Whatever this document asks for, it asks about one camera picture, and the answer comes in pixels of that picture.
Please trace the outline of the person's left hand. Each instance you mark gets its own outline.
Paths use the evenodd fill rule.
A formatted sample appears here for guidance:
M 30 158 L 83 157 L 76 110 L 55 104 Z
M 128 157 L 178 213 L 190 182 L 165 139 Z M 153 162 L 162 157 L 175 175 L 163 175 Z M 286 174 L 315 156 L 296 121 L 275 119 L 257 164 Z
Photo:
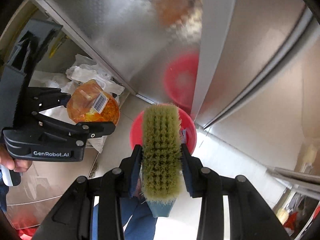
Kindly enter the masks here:
M 33 163 L 30 160 L 12 159 L 4 145 L 0 147 L 0 161 L 9 170 L 22 173 L 27 172 Z

